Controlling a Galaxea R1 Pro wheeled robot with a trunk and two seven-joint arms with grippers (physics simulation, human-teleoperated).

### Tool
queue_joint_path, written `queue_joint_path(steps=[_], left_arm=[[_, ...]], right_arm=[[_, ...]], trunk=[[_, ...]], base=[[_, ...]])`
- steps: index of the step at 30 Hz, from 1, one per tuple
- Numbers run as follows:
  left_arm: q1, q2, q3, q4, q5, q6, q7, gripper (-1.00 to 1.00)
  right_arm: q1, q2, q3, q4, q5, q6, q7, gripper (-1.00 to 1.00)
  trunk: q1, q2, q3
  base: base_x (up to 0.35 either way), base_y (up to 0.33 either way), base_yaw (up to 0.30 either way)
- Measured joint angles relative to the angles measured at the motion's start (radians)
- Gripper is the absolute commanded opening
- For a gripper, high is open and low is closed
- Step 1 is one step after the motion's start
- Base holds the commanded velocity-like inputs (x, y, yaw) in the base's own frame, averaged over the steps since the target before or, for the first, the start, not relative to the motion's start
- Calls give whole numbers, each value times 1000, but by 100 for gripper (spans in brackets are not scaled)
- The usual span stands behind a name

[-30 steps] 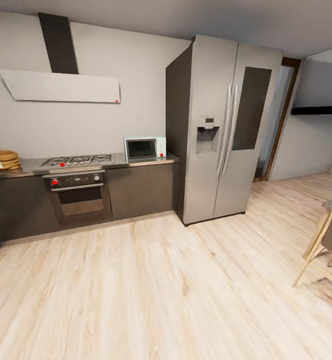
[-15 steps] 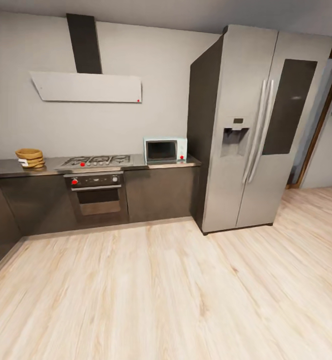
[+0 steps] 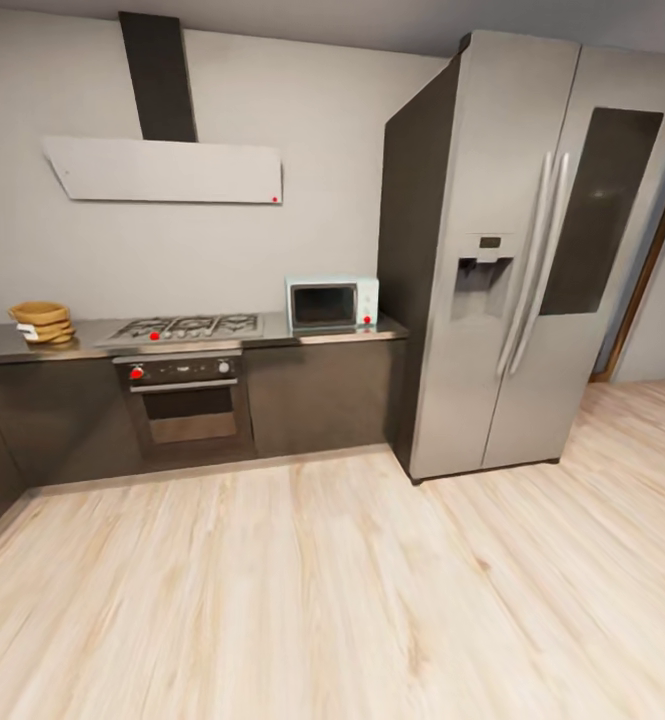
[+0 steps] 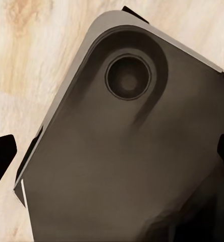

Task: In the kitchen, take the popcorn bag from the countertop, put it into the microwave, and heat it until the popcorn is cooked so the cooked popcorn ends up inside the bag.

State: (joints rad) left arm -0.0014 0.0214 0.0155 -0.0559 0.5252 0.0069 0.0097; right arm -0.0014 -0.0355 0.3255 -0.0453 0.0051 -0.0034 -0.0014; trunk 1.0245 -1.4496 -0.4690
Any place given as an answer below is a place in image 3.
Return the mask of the microwave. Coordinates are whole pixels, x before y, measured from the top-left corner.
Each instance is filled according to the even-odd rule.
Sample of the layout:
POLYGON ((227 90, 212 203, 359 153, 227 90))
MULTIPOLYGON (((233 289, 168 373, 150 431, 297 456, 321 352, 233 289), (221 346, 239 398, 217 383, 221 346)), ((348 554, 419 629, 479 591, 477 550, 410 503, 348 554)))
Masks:
POLYGON ((376 325, 378 293, 364 273, 286 275, 285 311, 293 329, 376 325))

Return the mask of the popcorn bag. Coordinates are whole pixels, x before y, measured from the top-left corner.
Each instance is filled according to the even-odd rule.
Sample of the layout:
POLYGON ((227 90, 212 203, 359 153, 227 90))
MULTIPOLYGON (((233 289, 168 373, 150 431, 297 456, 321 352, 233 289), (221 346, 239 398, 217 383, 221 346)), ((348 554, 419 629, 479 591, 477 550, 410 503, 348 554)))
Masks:
POLYGON ((9 311, 27 343, 61 343, 69 341, 75 334, 67 305, 53 301, 26 302, 9 311))

